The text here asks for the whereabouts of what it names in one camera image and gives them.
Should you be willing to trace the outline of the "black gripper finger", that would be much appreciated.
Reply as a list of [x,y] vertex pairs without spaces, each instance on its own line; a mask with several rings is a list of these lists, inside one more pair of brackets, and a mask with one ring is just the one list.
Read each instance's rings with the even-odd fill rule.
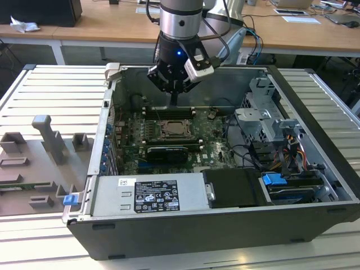
[[174,85],[174,106],[177,106],[179,94],[187,93],[195,86],[197,86],[197,83],[193,83],[190,80],[176,81]]
[[148,69],[147,77],[151,82],[163,93],[170,94],[170,106],[175,106],[175,92],[174,81],[164,78],[157,66],[152,66]]

